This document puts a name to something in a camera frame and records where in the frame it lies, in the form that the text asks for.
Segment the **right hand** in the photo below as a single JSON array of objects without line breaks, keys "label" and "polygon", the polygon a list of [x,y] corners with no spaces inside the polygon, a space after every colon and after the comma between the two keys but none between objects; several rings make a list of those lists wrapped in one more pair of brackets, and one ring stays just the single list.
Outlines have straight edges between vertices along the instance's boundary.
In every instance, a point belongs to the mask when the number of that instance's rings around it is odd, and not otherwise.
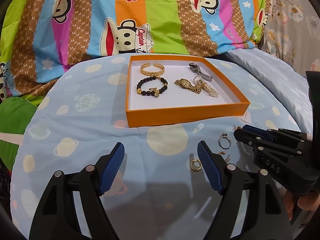
[{"label": "right hand", "polygon": [[[291,194],[289,191],[286,191],[283,196],[283,202],[287,210],[289,220],[291,220],[293,216],[293,208],[295,206],[295,202],[293,201],[293,194]],[[315,212],[319,207],[319,202],[319,193],[310,192],[307,195],[300,197],[297,205],[304,211]]]}]

